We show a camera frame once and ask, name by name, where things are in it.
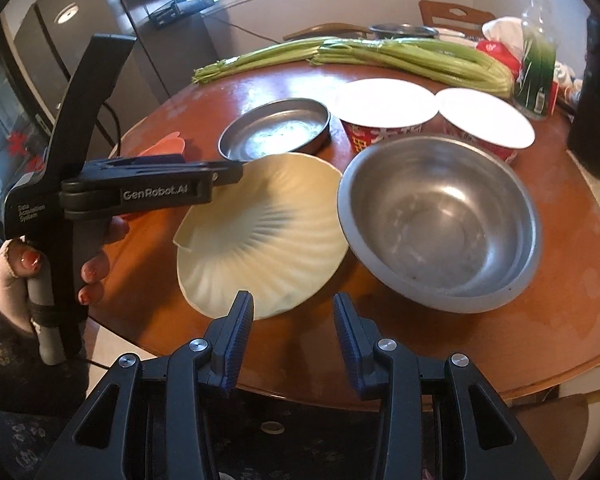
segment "hand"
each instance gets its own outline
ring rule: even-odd
[[[129,225],[122,218],[113,217],[105,244],[122,240],[129,232]],[[0,316],[19,334],[32,337],[34,330],[27,308],[26,278],[40,271],[41,253],[21,240],[7,240],[0,248]],[[100,251],[86,262],[80,271],[86,285],[78,292],[83,305],[98,303],[104,296],[101,280],[109,273],[109,259]]]

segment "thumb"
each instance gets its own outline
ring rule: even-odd
[[[39,251],[20,240],[8,240],[0,248],[0,316],[18,332],[32,335],[27,307],[27,282],[40,270]]]

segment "round table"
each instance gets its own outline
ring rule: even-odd
[[[444,88],[382,68],[292,63],[185,88],[131,130],[122,151],[137,154],[180,131],[188,160],[217,159],[220,134],[248,110],[286,97],[324,100],[337,86],[370,77],[405,79],[434,92]],[[426,129],[441,127],[437,117]],[[238,386],[298,402],[372,409],[346,379],[331,314],[331,298],[339,291],[348,292],[358,313],[375,320],[384,336],[417,354],[446,358],[464,352],[506,399],[599,364],[600,208],[566,152],[568,119],[557,113],[534,127],[536,142],[512,164],[535,199],[544,232],[538,272],[523,294],[484,314],[438,312],[395,294],[349,251],[314,297],[253,324]],[[340,170],[354,156],[335,118],[331,143],[319,156]],[[106,296],[91,309],[103,326],[158,355],[202,336],[210,322],[187,304],[178,286],[172,238],[186,211],[160,210],[130,222],[126,239],[107,248]]]

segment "metal bowl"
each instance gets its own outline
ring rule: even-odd
[[[451,137],[364,150],[340,183],[338,216],[373,275],[437,310],[503,306],[538,268],[540,219],[525,186],[502,161]]]
[[[229,124],[218,140],[218,151],[243,162],[286,152],[312,155],[330,140],[330,120],[327,108],[313,99],[273,101]]]
[[[391,38],[437,38],[440,33],[432,27],[419,27],[407,25],[406,23],[381,23],[369,27],[379,40],[390,40]]]

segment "metal pot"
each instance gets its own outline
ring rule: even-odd
[[[405,23],[381,23],[369,27],[379,40],[390,40],[391,38],[437,38],[440,34],[432,27],[419,27]]]

